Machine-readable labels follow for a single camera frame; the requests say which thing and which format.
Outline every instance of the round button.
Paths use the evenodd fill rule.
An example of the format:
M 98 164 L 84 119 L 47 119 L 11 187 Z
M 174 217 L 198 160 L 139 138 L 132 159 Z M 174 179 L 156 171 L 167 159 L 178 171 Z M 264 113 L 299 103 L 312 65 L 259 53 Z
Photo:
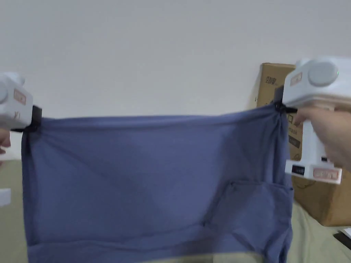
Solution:
M 7 89 L 4 83 L 0 82 L 0 104 L 7 99 Z
M 338 77 L 338 68 L 331 62 L 316 62 L 308 71 L 309 82 L 316 87 L 325 87 Z

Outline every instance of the blue t-shirt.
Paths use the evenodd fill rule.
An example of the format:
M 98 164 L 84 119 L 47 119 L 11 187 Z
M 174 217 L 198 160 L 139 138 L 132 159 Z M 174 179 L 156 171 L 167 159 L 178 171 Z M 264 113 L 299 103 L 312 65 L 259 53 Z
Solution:
M 222 116 L 43 119 L 22 139 L 29 262 L 247 251 L 286 262 L 287 158 L 287 120 L 273 105 Z

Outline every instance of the hand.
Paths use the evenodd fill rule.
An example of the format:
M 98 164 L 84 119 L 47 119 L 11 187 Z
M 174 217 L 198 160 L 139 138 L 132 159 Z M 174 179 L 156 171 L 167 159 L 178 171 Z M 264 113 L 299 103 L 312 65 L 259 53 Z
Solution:
M 10 147 L 10 132 L 8 130 L 0 129 L 0 146 L 1 147 Z M 4 154 L 6 151 L 0 148 L 0 154 Z
M 327 158 L 351 171 L 351 113 L 306 107 L 297 111 L 295 125 L 305 120 L 311 121 Z

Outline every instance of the black object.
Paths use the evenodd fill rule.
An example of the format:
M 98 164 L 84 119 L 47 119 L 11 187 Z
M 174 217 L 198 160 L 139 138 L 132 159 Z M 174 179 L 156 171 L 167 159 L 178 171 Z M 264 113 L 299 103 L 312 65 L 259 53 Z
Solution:
M 41 113 L 42 113 L 42 109 L 39 108 L 36 105 L 33 105 L 33 109 L 32 109 L 32 122 L 30 123 L 29 126 L 27 126 L 24 129 L 12 129 L 11 131 L 13 132 L 18 132 L 18 133 L 22 133 L 22 132 L 35 132 L 41 125 Z
M 280 86 L 279 88 L 276 88 L 276 90 L 274 91 L 273 103 L 276 106 L 276 110 L 280 113 L 297 112 L 296 108 L 289 108 L 283 104 L 283 93 L 284 93 L 284 86 Z
M 305 168 L 303 166 L 298 166 L 298 165 L 293 165 L 291 172 L 294 174 L 300 174 L 304 175 L 305 174 Z
M 341 231 L 333 235 L 337 240 L 339 240 L 345 247 L 351 250 L 351 239 Z

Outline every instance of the digital display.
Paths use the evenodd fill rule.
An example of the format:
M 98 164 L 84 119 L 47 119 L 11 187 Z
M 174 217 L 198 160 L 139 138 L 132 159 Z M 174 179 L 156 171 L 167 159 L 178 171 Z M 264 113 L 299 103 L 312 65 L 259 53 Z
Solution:
M 300 174 L 300 175 L 304 175 L 305 174 L 305 168 L 303 166 L 297 166 L 297 165 L 293 165 L 291 172 L 294 174 Z

